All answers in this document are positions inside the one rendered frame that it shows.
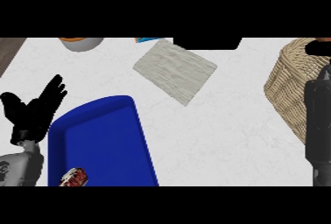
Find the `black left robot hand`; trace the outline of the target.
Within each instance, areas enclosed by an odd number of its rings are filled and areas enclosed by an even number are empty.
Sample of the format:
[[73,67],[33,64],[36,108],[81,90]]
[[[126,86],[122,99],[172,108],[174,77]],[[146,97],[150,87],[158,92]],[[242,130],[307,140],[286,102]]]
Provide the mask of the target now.
[[0,94],[4,117],[13,124],[11,145],[17,145],[25,140],[38,143],[44,139],[57,107],[67,94],[61,80],[57,74],[47,83],[39,96],[29,103],[23,103],[10,92]]

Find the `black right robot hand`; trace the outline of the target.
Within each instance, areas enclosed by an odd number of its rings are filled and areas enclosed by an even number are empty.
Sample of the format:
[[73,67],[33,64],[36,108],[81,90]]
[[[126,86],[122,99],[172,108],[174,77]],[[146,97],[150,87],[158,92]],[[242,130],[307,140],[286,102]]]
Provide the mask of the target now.
[[307,55],[331,57],[331,42],[311,41],[304,46],[304,52]]

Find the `wicker basket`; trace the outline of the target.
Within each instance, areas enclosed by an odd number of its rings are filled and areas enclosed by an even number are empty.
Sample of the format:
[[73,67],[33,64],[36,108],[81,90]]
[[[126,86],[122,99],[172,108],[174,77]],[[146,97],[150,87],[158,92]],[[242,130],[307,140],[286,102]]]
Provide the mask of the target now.
[[296,38],[283,46],[262,85],[264,96],[301,143],[305,142],[304,86],[331,60],[329,56],[305,54],[305,45],[314,40]]

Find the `blue tray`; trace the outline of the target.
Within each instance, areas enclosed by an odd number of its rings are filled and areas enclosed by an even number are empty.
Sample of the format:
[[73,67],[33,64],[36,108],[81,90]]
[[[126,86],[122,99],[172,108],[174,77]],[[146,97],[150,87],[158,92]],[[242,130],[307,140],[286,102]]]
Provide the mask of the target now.
[[47,184],[82,168],[88,186],[155,186],[150,154],[129,96],[100,98],[67,111],[47,132]]

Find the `brown wooden board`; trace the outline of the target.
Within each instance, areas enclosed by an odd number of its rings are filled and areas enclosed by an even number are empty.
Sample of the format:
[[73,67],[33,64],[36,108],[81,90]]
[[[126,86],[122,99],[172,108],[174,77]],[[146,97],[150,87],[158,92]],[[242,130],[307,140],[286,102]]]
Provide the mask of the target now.
[[25,38],[0,38],[0,77],[2,76],[25,41]]

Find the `grey bowl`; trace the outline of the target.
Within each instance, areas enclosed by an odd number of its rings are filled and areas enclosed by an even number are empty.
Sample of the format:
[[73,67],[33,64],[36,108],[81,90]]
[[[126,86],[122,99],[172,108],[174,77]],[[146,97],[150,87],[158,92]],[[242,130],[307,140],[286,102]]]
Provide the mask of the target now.
[[85,38],[78,42],[64,42],[60,40],[64,48],[72,52],[85,52],[95,48],[103,41],[103,38]]

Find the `black appliance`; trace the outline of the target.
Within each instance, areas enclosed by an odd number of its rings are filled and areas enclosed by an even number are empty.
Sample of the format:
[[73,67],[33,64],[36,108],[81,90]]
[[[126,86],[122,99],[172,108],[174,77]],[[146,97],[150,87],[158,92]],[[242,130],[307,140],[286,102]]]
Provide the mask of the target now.
[[186,50],[234,50],[240,38],[174,38],[172,44]]

